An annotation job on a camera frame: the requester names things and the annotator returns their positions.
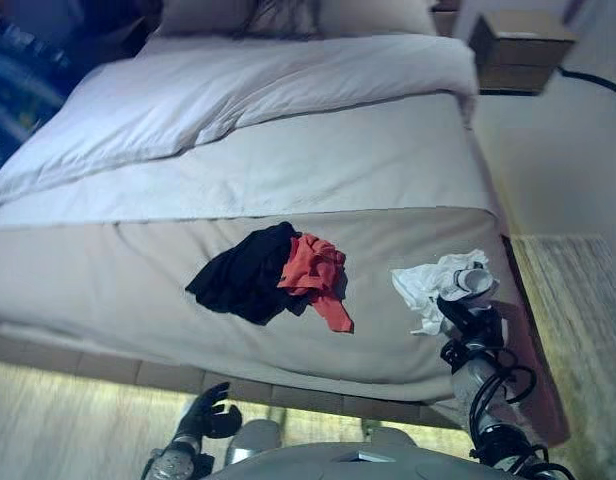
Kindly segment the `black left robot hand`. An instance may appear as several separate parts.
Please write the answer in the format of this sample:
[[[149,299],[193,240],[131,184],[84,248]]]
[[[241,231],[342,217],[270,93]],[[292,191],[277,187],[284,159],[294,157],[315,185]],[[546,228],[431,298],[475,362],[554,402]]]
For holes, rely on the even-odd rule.
[[[226,407],[230,383],[219,383],[198,396],[180,420],[176,437],[201,440],[232,437],[242,427],[242,413],[236,405]]]

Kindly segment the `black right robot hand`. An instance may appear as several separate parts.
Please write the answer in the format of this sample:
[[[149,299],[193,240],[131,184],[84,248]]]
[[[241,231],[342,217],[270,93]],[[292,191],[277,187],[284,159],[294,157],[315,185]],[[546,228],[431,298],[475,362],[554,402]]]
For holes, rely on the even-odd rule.
[[[472,312],[459,301],[438,297],[436,302],[440,312],[454,327],[443,351],[493,350],[504,346],[503,319],[493,307]]]

